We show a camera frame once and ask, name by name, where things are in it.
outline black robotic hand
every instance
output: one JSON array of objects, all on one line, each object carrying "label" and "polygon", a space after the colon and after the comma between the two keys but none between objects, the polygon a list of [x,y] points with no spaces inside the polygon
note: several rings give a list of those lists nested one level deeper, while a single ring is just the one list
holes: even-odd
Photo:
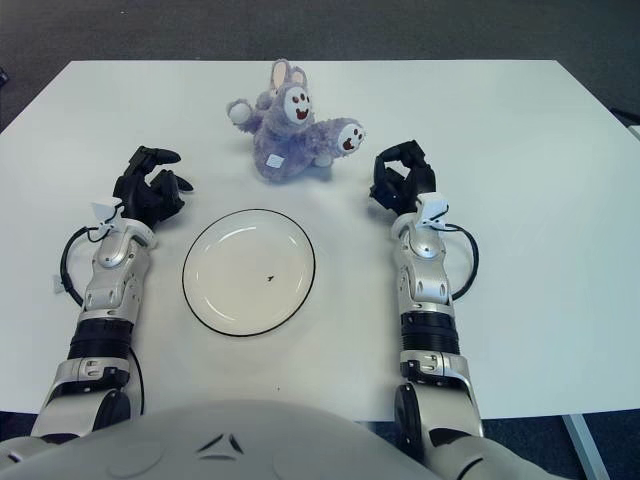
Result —
[{"label": "black robotic hand", "polygon": [[[385,168],[395,161],[409,169],[406,178],[390,167]],[[398,215],[415,212],[418,195],[435,191],[436,175],[415,140],[388,148],[376,157],[370,196],[384,208]]]},{"label": "black robotic hand", "polygon": [[113,196],[122,199],[122,216],[153,228],[178,213],[184,206],[180,192],[192,191],[191,184],[171,170],[162,169],[148,185],[145,176],[158,165],[179,161],[180,155],[171,150],[139,147],[113,189]]}]

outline plate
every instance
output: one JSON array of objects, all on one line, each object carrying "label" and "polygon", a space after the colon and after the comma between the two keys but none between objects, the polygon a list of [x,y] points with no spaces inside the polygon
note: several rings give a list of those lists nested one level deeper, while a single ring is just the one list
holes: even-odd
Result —
[{"label": "plate", "polygon": [[289,320],[315,275],[304,230],[271,210],[243,210],[209,225],[194,241],[182,271],[185,298],[204,325],[247,337]]}]

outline floor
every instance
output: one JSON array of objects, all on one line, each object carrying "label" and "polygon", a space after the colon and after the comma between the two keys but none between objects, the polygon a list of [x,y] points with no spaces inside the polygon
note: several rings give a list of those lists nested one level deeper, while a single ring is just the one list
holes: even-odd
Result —
[{"label": "floor", "polygon": [[[0,131],[69,61],[87,59],[553,58],[607,107],[640,112],[638,18],[637,0],[0,0],[10,76]],[[28,433],[33,419],[1,413],[0,440]],[[637,478],[640,411],[587,422],[611,478]],[[485,428],[550,472],[583,477],[560,418]]]}]

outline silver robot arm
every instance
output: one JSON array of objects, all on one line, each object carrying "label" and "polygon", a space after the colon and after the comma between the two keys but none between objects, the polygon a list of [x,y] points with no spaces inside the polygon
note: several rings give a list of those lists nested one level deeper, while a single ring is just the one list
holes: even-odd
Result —
[{"label": "silver robot arm", "polygon": [[[145,177],[158,165],[178,161],[180,156],[169,150],[138,148],[118,178],[113,198],[93,205],[99,226],[83,227],[67,243],[60,275],[64,289],[82,303],[76,331],[32,436],[14,441],[13,453],[7,455],[20,457],[38,450],[42,442],[36,438],[63,443],[131,417],[123,389],[129,381],[131,337],[149,268],[149,250],[157,243],[152,228],[182,208],[179,191],[193,189],[170,170],[161,170],[149,184]],[[100,246],[92,260],[93,276],[80,297],[66,272],[66,256],[71,244],[90,232],[98,238],[92,241],[99,241]]]},{"label": "silver robot arm", "polygon": [[69,355],[58,366],[33,426],[34,437],[81,437],[131,416],[122,389],[129,381],[129,347],[149,268],[148,250],[156,240],[144,223],[121,217],[119,202],[113,199],[115,217],[101,225],[108,235],[93,257],[93,277]]},{"label": "silver robot arm", "polygon": [[[385,169],[386,162],[396,160],[410,169],[406,179]],[[378,156],[371,196],[399,214],[391,228],[403,345],[400,369],[407,379],[395,396],[399,447],[444,480],[559,478],[483,437],[453,307],[475,278],[477,245],[464,229],[445,223],[449,205],[435,191],[435,174],[415,141]],[[455,231],[471,241],[475,265],[463,289],[452,293],[441,232]]]}]

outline plush toy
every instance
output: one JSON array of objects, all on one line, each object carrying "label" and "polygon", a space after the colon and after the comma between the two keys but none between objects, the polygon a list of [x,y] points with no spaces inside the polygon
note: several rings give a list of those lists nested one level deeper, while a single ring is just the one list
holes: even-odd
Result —
[{"label": "plush toy", "polygon": [[353,118],[316,122],[307,90],[307,76],[287,60],[276,60],[270,89],[255,108],[244,99],[227,106],[227,115],[243,132],[252,133],[253,158],[270,180],[296,175],[309,165],[330,167],[333,160],[355,152],[364,140],[362,125]]}]

